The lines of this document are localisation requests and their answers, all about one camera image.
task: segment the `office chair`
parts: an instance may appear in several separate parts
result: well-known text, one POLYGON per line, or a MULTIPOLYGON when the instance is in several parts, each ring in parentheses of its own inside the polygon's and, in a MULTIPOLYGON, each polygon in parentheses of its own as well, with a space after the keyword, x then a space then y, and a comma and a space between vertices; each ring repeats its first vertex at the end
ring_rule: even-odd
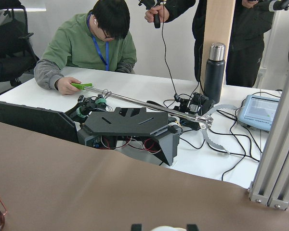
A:
POLYGON ((39 58, 28 33, 26 8, 18 0, 0 0, 0 82, 21 84, 19 77, 32 70, 39 58))

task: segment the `gray sleeve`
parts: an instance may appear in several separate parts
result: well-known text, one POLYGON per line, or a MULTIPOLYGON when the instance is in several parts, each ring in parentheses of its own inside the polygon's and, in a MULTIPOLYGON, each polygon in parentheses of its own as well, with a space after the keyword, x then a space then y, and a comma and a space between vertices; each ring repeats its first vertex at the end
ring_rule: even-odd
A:
POLYGON ((55 82, 64 77, 56 63, 41 59, 34 68, 34 78, 37 84, 45 89, 55 89, 55 82))
POLYGON ((134 68, 135 64, 121 62, 117 65, 116 72, 128 73, 130 74, 134 68))

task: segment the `black jacket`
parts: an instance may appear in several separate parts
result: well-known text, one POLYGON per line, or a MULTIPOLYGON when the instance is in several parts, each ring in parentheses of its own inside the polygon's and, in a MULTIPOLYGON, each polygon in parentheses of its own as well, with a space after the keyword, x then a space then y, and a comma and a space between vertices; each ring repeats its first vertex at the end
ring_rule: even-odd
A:
MULTIPOLYGON (((196 0, 167 0, 165 6, 170 13, 167 22, 179 17, 195 3, 196 0)), ((207 0, 199 0, 192 30, 196 42, 200 44, 203 43, 206 9, 207 0)), ((229 49, 237 51, 263 41, 264 32, 272 27, 273 16, 274 12, 248 9, 242 6, 242 0, 236 0, 229 49)))

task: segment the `black hair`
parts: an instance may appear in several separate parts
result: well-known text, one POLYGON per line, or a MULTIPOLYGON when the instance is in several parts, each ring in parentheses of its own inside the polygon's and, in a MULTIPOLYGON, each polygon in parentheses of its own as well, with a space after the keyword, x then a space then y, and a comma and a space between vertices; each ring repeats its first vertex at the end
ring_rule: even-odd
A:
POLYGON ((124 39, 130 29, 130 12, 125 0, 98 0, 90 10, 98 27, 115 39, 124 39))

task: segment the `thermos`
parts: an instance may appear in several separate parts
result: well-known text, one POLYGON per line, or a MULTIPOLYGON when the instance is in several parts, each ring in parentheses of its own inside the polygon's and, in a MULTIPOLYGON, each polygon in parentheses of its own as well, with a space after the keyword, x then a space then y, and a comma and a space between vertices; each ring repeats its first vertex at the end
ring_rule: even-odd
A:
POLYGON ((221 97, 225 49, 226 46, 223 43, 213 43, 210 46, 210 55, 206 65, 204 95, 214 100, 215 103, 218 103, 221 97))

